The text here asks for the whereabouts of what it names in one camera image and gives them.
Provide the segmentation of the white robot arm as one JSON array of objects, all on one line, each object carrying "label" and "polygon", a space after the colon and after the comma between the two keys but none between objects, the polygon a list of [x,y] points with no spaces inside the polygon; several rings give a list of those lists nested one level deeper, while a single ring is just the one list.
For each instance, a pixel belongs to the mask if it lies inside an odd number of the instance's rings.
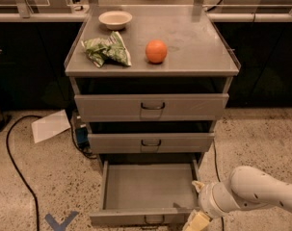
[{"label": "white robot arm", "polygon": [[292,184],[255,167],[236,167],[222,182],[194,181],[200,209],[211,218],[277,206],[292,213]]}]

